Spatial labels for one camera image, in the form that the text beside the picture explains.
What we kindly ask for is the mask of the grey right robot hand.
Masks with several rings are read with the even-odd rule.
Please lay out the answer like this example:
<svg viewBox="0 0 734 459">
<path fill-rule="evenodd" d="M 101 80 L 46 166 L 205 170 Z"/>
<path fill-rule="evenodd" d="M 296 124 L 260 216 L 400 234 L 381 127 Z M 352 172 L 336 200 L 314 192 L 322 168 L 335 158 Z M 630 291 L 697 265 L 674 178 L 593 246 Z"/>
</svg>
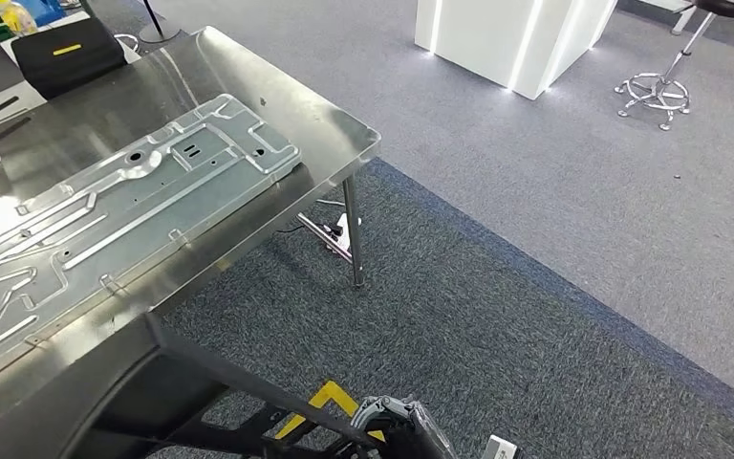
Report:
<svg viewBox="0 0 734 459">
<path fill-rule="evenodd" d="M 365 458 L 454 459 L 456 450 L 437 426 L 427 408 L 412 396 L 387 395 L 364 399 L 350 426 L 365 432 L 380 431 L 384 440 L 365 452 Z"/>
</svg>

